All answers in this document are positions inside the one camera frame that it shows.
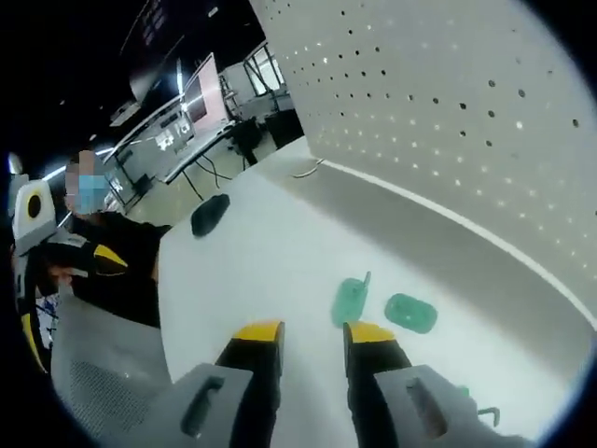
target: white table surface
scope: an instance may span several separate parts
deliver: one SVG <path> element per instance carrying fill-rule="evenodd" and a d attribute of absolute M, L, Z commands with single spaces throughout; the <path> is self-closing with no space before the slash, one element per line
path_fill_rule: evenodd
<path fill-rule="evenodd" d="M 514 262 L 510 269 L 508 256 L 477 235 L 404 200 L 383 206 L 397 201 L 394 193 L 372 190 L 380 198 L 376 211 L 371 207 L 377 199 L 362 196 L 370 187 L 349 179 L 334 190 L 344 180 L 331 168 L 300 180 L 288 176 L 312 164 L 301 139 L 226 185 L 230 207 L 212 233 L 193 237 L 187 217 L 162 239 L 160 319 L 172 380 L 214 362 L 244 325 L 282 319 L 282 402 L 271 446 L 356 446 L 342 335 L 332 326 L 330 309 L 343 279 L 372 271 L 363 321 L 391 329 L 413 364 L 429 364 L 466 385 L 480 408 L 498 406 L 499 432 L 540 436 L 565 404 L 574 372 L 590 351 L 593 333 L 582 316 L 526 268 Z M 389 234 L 405 239 L 380 240 L 382 226 L 369 234 L 358 219 L 348 218 L 361 209 L 363 223 L 375 216 L 401 219 Z M 395 211 L 396 217 L 387 215 Z M 425 235 L 405 237 L 418 229 Z M 453 235 L 438 240 L 445 245 L 436 243 L 444 231 Z M 423 264 L 415 262 L 419 256 Z M 466 263 L 469 271 L 454 273 Z M 503 273 L 495 272 L 496 263 Z M 500 291 L 503 296 L 495 296 Z M 437 308 L 430 333 L 418 335 L 385 319 L 383 307 L 397 292 Z M 520 318 L 528 313 L 524 321 L 531 320 L 536 308 L 516 303 L 521 294 L 542 301 L 542 315 L 528 326 Z M 532 334 L 525 336 L 526 330 Z M 570 359 L 552 363 L 552 353 Z M 570 368 L 558 371 L 562 365 Z"/>

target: white perforated panel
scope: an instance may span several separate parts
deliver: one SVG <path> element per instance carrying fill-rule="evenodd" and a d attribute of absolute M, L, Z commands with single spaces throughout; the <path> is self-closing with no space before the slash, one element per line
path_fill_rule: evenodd
<path fill-rule="evenodd" d="M 595 106 L 541 20 L 514 0 L 252 3 L 313 154 L 492 232 L 597 315 Z"/>

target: hole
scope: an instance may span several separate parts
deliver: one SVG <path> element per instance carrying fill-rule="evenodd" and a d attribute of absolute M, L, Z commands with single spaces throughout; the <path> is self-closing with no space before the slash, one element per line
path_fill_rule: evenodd
<path fill-rule="evenodd" d="M 36 218 L 39 216 L 41 212 L 41 198 L 34 194 L 29 202 L 27 203 L 27 214 L 31 219 Z"/>
<path fill-rule="evenodd" d="M 212 408 L 215 397 L 219 395 L 220 389 L 224 385 L 222 378 L 209 377 L 197 395 L 191 402 L 191 406 L 182 420 L 180 429 L 182 432 L 193 438 L 198 439 L 205 428 L 205 421 Z"/>

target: face mask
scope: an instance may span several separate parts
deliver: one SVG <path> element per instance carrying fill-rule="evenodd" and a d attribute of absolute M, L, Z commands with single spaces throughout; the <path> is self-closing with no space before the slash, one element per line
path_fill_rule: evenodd
<path fill-rule="evenodd" d="M 103 175 L 80 175 L 75 210 L 80 215 L 104 210 L 104 199 L 109 191 L 108 182 Z"/>

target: green plastic toy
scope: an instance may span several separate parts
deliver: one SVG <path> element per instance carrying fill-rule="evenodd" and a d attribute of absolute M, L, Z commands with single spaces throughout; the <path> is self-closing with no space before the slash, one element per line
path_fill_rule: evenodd
<path fill-rule="evenodd" d="M 395 294 L 385 305 L 385 317 L 400 327 L 425 334 L 435 326 L 437 310 L 406 294 Z"/>
<path fill-rule="evenodd" d="M 361 318 L 371 273 L 367 273 L 365 281 L 347 278 L 338 288 L 336 299 L 332 305 L 332 323 L 341 329 L 344 322 L 355 322 Z"/>

